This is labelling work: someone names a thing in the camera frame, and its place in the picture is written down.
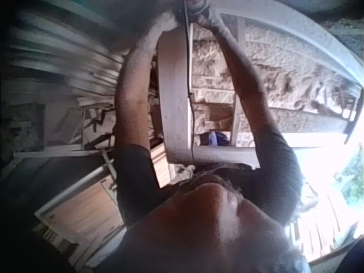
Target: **wooden frame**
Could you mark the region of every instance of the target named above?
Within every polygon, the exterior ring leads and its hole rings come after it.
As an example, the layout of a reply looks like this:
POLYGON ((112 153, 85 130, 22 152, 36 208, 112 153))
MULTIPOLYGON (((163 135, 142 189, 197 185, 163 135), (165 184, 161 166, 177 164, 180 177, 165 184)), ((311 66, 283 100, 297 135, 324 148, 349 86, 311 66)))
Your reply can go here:
MULTIPOLYGON (((238 16, 238 29, 242 31, 244 18, 257 20, 278 28, 318 48, 333 62, 328 68, 353 82, 364 85, 361 62, 336 38, 301 13, 275 1, 212 1, 223 14, 238 16)), ((237 35, 244 45, 244 39, 237 35)), ((259 166, 255 148, 194 146, 195 162, 191 152, 191 109, 187 97, 187 46, 183 28, 164 34, 158 44, 160 104, 167 158, 170 163, 246 163, 259 166)), ((231 143, 236 145, 239 104, 235 98, 231 143)), ((297 157, 307 158, 327 147, 295 147, 297 157)))

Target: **man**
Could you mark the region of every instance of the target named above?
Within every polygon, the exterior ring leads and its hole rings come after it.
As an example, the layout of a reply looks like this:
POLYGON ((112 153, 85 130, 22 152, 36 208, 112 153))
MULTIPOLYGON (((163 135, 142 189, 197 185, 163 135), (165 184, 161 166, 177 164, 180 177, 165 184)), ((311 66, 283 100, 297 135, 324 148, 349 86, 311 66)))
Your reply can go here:
POLYGON ((150 158, 147 91, 158 38, 178 25, 171 11, 164 12, 130 51, 119 76, 115 168, 128 231, 100 271, 309 272, 283 229, 300 198, 302 178, 270 114, 266 91, 214 7, 192 19, 211 30, 224 53, 260 169, 197 166, 190 180, 159 188, 150 158))

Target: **black t-shirt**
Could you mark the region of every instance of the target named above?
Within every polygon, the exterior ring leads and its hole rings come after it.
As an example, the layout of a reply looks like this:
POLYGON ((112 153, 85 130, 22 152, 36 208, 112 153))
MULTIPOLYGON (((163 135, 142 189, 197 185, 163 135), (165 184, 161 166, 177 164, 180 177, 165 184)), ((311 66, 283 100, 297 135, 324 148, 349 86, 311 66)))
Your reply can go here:
MULTIPOLYGON (((266 126, 254 134, 260 168, 245 164, 198 166, 199 172, 229 179, 242 189, 250 200, 271 218, 287 224, 300 198, 302 174, 292 148, 274 127, 266 126)), ((121 215, 127 226, 147 215, 179 190, 188 181, 159 188, 150 152, 137 145, 119 149, 115 155, 117 195, 121 215)))

